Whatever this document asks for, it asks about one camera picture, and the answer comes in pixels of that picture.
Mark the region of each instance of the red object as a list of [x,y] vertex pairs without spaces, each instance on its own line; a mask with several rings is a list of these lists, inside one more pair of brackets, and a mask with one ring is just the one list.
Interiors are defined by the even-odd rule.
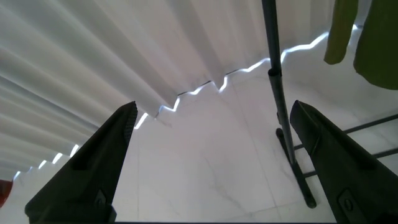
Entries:
[[12,189],[12,182],[0,180],[0,208],[6,203]]

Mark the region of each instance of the curtain fold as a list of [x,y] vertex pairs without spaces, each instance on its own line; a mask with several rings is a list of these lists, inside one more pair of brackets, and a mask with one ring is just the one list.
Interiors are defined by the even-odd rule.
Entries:
[[[281,50],[328,29],[330,1],[277,7]],[[260,0],[3,0],[0,29],[5,180],[70,155],[125,103],[156,117],[268,56]]]

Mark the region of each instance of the black metal rack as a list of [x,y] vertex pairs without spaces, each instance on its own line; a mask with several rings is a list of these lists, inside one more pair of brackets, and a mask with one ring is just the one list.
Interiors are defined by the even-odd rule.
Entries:
[[[279,33],[278,33],[278,22],[277,22],[277,11],[275,0],[262,0],[262,10],[264,13],[264,21],[266,24],[267,41],[269,48],[269,55],[271,59],[271,69],[268,71],[269,80],[274,94],[275,103],[277,106],[277,118],[282,128],[276,130],[276,135],[280,141],[280,144],[286,154],[286,157],[293,170],[294,176],[297,180],[298,186],[303,194],[305,203],[310,208],[315,208],[317,203],[308,187],[305,179],[316,175],[315,171],[303,174],[301,168],[295,158],[295,150],[303,148],[302,145],[294,146],[292,140],[292,133],[290,131],[289,116],[286,108],[285,96],[282,86],[282,70],[280,64],[280,49],[279,49]],[[360,126],[347,129],[346,134],[355,131],[369,128],[378,124],[382,124],[388,121],[392,121],[398,118],[398,114],[382,118],[370,123],[362,124]],[[373,155],[376,158],[390,156],[398,153],[398,148],[390,149],[384,152]]]

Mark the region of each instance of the marble floor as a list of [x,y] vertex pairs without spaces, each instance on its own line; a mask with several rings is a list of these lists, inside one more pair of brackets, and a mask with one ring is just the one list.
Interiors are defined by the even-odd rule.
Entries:
[[[335,222],[317,176],[307,182],[318,206],[306,206],[275,136],[268,68],[229,76],[221,93],[209,84],[182,95],[176,112],[163,110],[133,133],[113,202],[117,221]],[[284,90],[288,110],[301,100],[343,129],[364,122],[353,105],[310,85],[286,78]],[[351,137],[375,153],[396,147],[397,133],[395,121]],[[296,156],[304,172],[313,170],[304,149]],[[398,173],[398,155],[381,161]]]

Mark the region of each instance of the green clothing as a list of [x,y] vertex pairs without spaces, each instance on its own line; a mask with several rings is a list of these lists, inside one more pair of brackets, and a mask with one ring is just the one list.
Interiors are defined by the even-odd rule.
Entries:
[[[346,54],[358,0],[336,0],[325,62]],[[355,53],[354,68],[369,83],[398,90],[398,0],[373,0]]]

